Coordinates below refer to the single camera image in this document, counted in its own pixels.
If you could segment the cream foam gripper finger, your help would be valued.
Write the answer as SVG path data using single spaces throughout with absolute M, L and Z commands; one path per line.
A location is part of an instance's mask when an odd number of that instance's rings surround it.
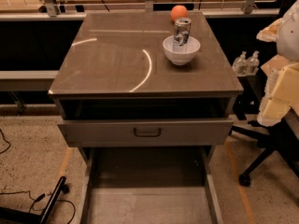
M 272 68 L 264 88 L 257 120 L 266 127 L 281 122 L 299 103 L 299 63 Z
M 257 35 L 258 40 L 264 42 L 276 42 L 278 40 L 278 30 L 281 26 L 282 19 L 279 18 L 273 21 L 270 25 L 263 28 Z

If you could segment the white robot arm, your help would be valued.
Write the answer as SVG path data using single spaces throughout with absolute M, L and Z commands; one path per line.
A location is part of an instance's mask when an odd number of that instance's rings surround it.
M 269 127 L 279 123 L 299 104 L 299 0 L 275 21 L 278 54 L 262 65 L 267 75 L 258 122 Z

